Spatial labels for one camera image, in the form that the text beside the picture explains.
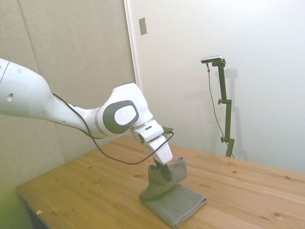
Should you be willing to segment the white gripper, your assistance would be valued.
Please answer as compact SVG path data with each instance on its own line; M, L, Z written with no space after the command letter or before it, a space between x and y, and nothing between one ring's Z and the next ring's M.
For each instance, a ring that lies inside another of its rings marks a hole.
M154 162L158 169L163 170L164 179L171 181L172 176L166 164L172 161L173 155L166 141L167 139L163 135L160 135L150 142L144 142L142 146L147 154L150 155L153 153L152 157Z

